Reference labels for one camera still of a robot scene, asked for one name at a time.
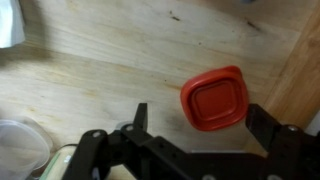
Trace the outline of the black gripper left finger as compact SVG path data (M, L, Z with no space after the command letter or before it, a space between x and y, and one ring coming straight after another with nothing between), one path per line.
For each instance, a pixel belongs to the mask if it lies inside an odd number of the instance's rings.
M185 153L147 132L148 106L140 103L132 123L108 134L102 129L84 133L62 180L106 180L123 165L137 180L186 179Z

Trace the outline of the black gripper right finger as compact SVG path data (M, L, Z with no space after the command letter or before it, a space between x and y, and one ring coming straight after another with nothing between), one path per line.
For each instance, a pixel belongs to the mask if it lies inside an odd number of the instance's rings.
M248 106L245 124L267 152L261 180L320 180L319 134L282 125L258 104Z

